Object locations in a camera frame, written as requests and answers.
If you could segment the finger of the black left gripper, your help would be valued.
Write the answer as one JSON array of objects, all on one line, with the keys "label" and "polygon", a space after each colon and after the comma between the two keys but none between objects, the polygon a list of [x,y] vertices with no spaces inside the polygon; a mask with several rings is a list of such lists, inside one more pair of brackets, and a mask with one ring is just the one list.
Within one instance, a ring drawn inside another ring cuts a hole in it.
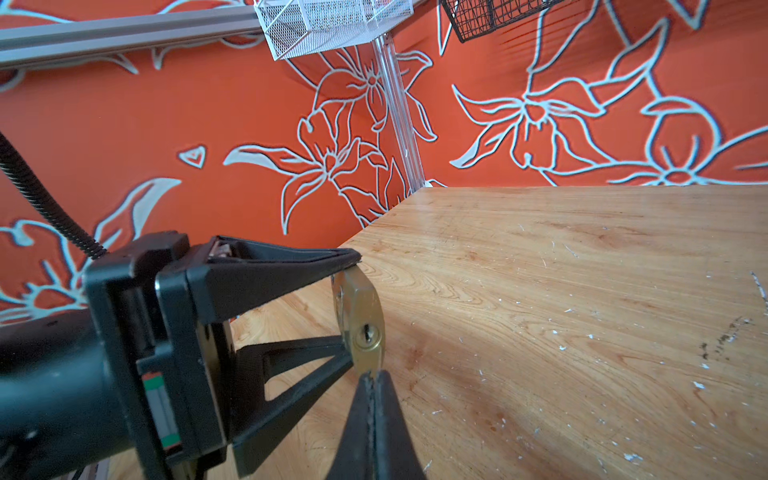
[{"label": "finger of the black left gripper", "polygon": [[215,236],[185,255],[185,275],[203,324],[235,318],[358,264],[354,249],[298,249]]},{"label": "finger of the black left gripper", "polygon": [[[326,362],[268,400],[273,377],[311,361]],[[238,476],[255,473],[320,397],[353,365],[340,336],[287,340],[240,348],[235,356],[230,435]]]}]

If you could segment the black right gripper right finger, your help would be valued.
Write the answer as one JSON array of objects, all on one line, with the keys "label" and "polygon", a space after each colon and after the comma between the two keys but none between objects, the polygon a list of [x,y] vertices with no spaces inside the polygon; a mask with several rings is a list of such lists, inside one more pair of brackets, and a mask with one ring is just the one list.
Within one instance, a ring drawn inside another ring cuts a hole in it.
[{"label": "black right gripper right finger", "polygon": [[391,375],[373,380],[373,478],[425,479]]}]

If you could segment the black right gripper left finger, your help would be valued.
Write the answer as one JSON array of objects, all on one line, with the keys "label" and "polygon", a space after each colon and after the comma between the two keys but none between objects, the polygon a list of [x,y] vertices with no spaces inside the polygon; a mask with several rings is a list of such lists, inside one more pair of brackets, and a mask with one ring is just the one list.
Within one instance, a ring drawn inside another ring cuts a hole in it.
[{"label": "black right gripper left finger", "polygon": [[375,472],[375,391],[365,373],[353,397],[336,455],[326,476],[331,479],[373,479]]}]

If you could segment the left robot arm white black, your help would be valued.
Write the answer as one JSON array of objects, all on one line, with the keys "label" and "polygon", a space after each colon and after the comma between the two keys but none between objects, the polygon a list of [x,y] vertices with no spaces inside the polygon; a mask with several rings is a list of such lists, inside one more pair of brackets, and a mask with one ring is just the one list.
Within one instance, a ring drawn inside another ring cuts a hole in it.
[{"label": "left robot arm white black", "polygon": [[108,251],[8,141],[1,168],[84,251],[88,306],[1,331],[1,475],[53,479],[134,449],[148,479],[254,473],[352,365],[338,336],[236,348],[231,321],[360,261],[176,231]]}]

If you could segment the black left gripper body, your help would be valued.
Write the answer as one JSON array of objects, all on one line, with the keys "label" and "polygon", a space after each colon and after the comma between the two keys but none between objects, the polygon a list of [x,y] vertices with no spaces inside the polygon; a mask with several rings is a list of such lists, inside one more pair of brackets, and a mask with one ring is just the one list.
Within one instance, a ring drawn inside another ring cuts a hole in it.
[{"label": "black left gripper body", "polygon": [[84,287],[129,438],[148,479],[204,479],[225,448],[198,449],[155,288],[190,249],[186,235],[143,236],[95,260]]}]

